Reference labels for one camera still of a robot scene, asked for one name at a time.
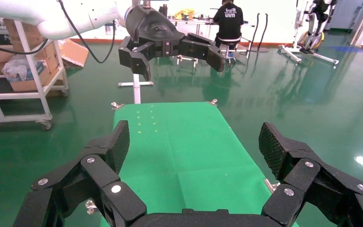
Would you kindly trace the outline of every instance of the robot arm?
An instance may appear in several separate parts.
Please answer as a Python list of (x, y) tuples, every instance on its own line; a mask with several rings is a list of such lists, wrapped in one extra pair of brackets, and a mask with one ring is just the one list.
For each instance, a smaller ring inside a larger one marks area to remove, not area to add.
[[(124, 19), (131, 7), (131, 1), (127, 0), (64, 0), (63, 4), (81, 33), (102, 27), (114, 19)], [(56, 0), (0, 0), (0, 17), (35, 25), (48, 39), (76, 35)]]
[[(131, 37), (126, 37), (119, 49), (120, 63), (146, 80), (151, 77), (150, 59), (179, 54), (206, 60), (217, 71), (223, 71), (225, 59), (215, 42), (177, 31), (165, 16), (150, 7), (149, 0), (144, 0), (144, 6), (136, 4), (135, 0), (63, 0), (80, 33), (114, 19), (124, 21)], [(76, 34), (56, 0), (0, 0), (0, 17), (36, 25), (43, 36), (53, 40)]]

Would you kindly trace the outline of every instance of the metal rod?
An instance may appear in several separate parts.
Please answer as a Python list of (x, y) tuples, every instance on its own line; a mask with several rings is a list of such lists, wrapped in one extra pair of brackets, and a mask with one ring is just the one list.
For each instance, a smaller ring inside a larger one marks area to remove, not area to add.
[[(22, 23), (20, 21), (15, 20), (15, 25), (16, 25), (16, 29), (19, 34), (20, 41), (22, 43), (24, 51), (30, 52), (30, 46), (28, 44)], [(45, 115), (47, 118), (52, 118), (51, 111), (49, 110), (48, 102), (46, 101), (43, 86), (41, 84), (40, 77), (37, 72), (37, 68), (35, 67), (35, 58), (31, 55), (26, 55), (26, 57), (27, 57), (28, 64), (30, 66), (30, 70), (33, 74), (33, 79), (34, 79), (35, 85), (37, 87), (38, 96), (41, 99), (41, 103), (43, 105)]]

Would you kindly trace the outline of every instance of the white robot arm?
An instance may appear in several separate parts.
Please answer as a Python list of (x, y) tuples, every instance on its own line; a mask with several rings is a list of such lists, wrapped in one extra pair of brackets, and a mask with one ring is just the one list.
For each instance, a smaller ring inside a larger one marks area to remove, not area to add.
[[(79, 32), (86, 32), (114, 20), (124, 20), (131, 0), (63, 0)], [(57, 0), (0, 0), (0, 17), (36, 25), (41, 35), (59, 40), (76, 32)]]

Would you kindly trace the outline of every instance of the black hose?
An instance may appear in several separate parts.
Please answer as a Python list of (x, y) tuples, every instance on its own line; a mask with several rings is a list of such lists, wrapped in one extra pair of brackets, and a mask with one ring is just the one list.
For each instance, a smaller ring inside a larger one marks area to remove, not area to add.
[(265, 32), (267, 31), (267, 27), (268, 27), (268, 13), (266, 13), (265, 15), (267, 15), (267, 21), (265, 23), (265, 29), (264, 29), (264, 32), (262, 33), (262, 37), (261, 37), (261, 41), (257, 47), (257, 51), (259, 52), (259, 48), (261, 47), (261, 44), (262, 44), (262, 40), (264, 39), (264, 35), (265, 35)]
[(252, 43), (251, 43), (251, 46), (250, 46), (250, 52), (251, 52), (252, 45), (254, 45), (255, 34), (257, 33), (257, 30), (258, 30), (258, 23), (259, 23), (259, 13), (257, 14), (257, 25), (255, 26), (254, 35), (252, 36)]
[(40, 50), (42, 50), (45, 47), (47, 42), (48, 42), (48, 39), (45, 39), (43, 44), (40, 46), (40, 48), (38, 48), (38, 50), (31, 51), (31, 52), (17, 52), (17, 51), (11, 51), (11, 50), (7, 50), (7, 49), (3, 49), (3, 48), (0, 48), (0, 51), (14, 53), (14, 54), (23, 54), (23, 55), (35, 54), (35, 53), (38, 53)]
[(95, 59), (95, 61), (96, 61), (97, 63), (100, 63), (100, 64), (104, 63), (104, 62), (108, 59), (109, 55), (111, 54), (112, 49), (113, 49), (113, 45), (115, 44), (115, 30), (116, 30), (115, 22), (114, 22), (114, 21), (112, 21), (112, 23), (113, 23), (113, 24), (112, 24), (112, 25), (113, 25), (113, 37), (112, 37), (112, 44), (111, 44), (111, 47), (110, 47), (110, 49), (109, 49), (108, 54), (107, 54), (107, 55), (106, 55), (106, 57), (104, 58), (104, 60), (100, 61), (100, 60), (98, 60), (98, 59), (95, 57), (95, 55), (94, 55), (94, 53), (92, 52), (92, 50), (90, 49), (90, 47), (89, 47), (89, 46), (87, 45), (87, 43), (84, 41), (83, 37), (81, 37), (81, 34), (80, 34), (80, 32), (78, 32), (78, 30), (77, 30), (76, 26), (74, 26), (73, 21), (71, 21), (71, 19), (70, 19), (70, 17), (69, 17), (69, 15), (68, 15), (68, 13), (67, 13), (67, 12), (66, 12), (66, 10), (65, 10), (65, 7), (63, 6), (63, 2), (62, 2), (62, 0), (58, 0), (58, 1), (59, 1), (59, 3), (60, 3), (60, 7), (62, 8), (63, 13), (65, 14), (66, 18), (68, 19), (68, 21), (69, 21), (69, 23), (70, 23), (71, 27), (72, 27), (72, 28), (74, 29), (74, 31), (77, 33), (78, 37), (80, 38), (80, 40), (81, 40), (81, 42), (84, 44), (84, 46), (88, 49), (88, 51), (90, 51), (91, 56), (93, 56), (93, 58)]

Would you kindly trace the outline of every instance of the green table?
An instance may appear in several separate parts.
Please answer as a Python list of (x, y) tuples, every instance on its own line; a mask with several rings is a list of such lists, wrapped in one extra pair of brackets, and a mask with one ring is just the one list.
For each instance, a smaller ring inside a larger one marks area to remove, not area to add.
[[(148, 213), (261, 213), (270, 196), (265, 177), (216, 106), (126, 105), (115, 112), (114, 125), (119, 120), (128, 120), (130, 128), (120, 177)], [(104, 219), (101, 226), (108, 226)]]

